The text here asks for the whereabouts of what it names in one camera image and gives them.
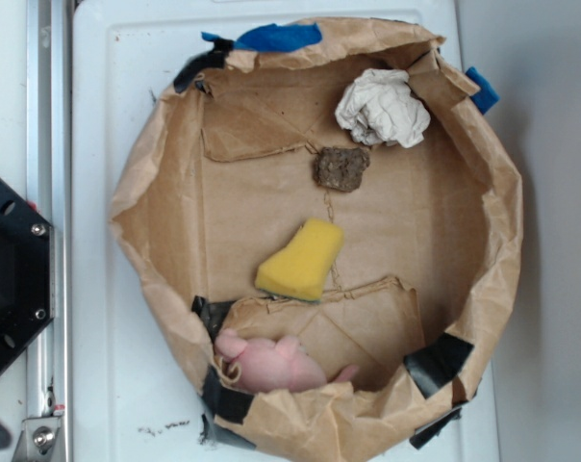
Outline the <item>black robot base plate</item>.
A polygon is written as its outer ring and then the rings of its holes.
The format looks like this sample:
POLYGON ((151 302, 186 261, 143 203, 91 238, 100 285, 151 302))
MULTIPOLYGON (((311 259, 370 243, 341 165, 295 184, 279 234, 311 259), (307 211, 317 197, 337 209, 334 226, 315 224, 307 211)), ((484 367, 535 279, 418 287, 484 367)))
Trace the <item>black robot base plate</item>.
POLYGON ((0 376, 52 319, 52 231, 0 178, 0 376))

